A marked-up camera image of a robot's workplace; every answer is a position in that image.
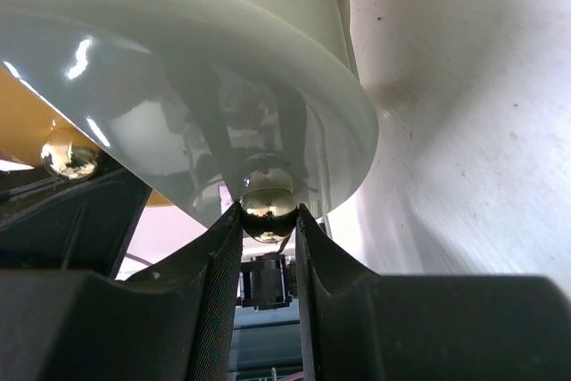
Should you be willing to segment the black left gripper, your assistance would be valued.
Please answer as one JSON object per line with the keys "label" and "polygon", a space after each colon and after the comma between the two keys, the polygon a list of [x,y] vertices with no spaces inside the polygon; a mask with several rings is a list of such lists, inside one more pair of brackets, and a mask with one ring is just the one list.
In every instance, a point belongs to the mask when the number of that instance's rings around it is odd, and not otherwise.
{"label": "black left gripper", "polygon": [[86,180],[1,174],[1,266],[118,274],[151,188],[115,161]]}

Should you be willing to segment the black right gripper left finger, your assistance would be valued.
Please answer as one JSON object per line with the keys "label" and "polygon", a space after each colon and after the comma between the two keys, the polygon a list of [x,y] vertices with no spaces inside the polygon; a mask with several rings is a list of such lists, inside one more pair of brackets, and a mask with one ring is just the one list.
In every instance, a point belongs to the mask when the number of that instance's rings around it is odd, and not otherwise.
{"label": "black right gripper left finger", "polygon": [[125,281],[1,273],[4,380],[222,380],[242,254],[240,207]]}

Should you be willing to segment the yellow drawer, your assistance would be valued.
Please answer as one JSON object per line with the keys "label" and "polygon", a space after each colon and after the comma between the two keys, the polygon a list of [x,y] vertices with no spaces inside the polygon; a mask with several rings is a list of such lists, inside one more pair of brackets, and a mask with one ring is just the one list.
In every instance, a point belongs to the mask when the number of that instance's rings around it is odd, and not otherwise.
{"label": "yellow drawer", "polygon": [[120,167],[5,64],[1,66],[1,163],[70,183],[86,182]]}

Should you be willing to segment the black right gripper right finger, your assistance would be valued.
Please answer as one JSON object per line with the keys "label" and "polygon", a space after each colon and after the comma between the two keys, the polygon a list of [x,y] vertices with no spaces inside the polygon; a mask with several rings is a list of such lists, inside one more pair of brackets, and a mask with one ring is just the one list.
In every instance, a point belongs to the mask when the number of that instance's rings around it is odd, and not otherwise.
{"label": "black right gripper right finger", "polygon": [[308,380],[567,380],[570,302],[537,276],[379,275],[296,220]]}

